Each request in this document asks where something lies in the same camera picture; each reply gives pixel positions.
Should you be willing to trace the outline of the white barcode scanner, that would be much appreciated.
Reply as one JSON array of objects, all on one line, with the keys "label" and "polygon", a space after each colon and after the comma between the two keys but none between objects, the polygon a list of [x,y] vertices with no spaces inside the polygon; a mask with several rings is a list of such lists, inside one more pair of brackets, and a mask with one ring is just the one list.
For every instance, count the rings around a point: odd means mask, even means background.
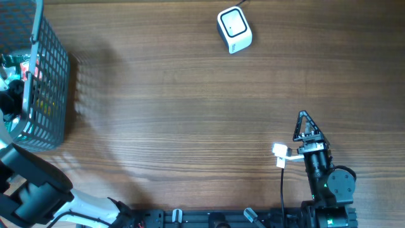
[{"label": "white barcode scanner", "polygon": [[217,16],[217,30],[228,52],[235,54],[252,43],[252,31],[242,9],[232,6]]}]

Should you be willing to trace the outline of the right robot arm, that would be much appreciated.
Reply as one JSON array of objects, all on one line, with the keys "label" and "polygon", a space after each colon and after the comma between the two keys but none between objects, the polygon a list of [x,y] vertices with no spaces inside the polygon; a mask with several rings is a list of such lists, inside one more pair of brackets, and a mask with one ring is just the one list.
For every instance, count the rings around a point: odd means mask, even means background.
[{"label": "right robot arm", "polygon": [[334,165],[330,143],[305,110],[297,117],[294,142],[301,142],[297,154],[303,156],[313,199],[301,204],[305,227],[357,227],[356,209],[351,208],[356,188],[356,173]]}]

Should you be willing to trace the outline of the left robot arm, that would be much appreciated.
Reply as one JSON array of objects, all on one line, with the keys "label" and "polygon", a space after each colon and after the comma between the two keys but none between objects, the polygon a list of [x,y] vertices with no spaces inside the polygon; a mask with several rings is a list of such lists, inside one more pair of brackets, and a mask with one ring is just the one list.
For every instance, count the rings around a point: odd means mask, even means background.
[{"label": "left robot arm", "polygon": [[54,165],[15,144],[1,129],[1,216],[20,227],[68,221],[87,227],[133,227],[136,216],[121,201],[76,191]]}]

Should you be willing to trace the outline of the grey plastic mesh basket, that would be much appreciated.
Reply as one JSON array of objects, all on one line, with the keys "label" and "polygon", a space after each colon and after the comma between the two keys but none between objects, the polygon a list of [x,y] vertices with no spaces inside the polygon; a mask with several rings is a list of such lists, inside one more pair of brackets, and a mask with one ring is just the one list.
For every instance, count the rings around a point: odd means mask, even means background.
[{"label": "grey plastic mesh basket", "polygon": [[[34,108],[30,139],[14,142],[31,152],[52,150],[64,139],[70,62],[41,0],[1,1],[1,58],[22,54],[30,55],[31,72],[38,68],[43,73],[42,106]],[[18,122],[5,123],[6,130],[13,130]]]}]

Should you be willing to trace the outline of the green gloves package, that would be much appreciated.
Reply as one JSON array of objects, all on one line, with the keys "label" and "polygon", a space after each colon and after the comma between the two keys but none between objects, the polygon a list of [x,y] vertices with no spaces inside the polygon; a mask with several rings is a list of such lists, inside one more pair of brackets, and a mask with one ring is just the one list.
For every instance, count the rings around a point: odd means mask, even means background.
[{"label": "green gloves package", "polygon": [[7,131],[15,141],[30,139],[29,134],[32,133],[32,123],[35,118],[35,107],[41,107],[39,101],[42,86],[40,82],[43,78],[43,73],[36,68],[34,72],[30,68],[30,55],[5,55],[1,58],[1,91],[9,89],[9,83],[12,80],[22,80],[25,83],[23,92],[22,112],[17,116],[4,116],[5,123],[13,123],[19,119],[17,126],[13,130]]}]

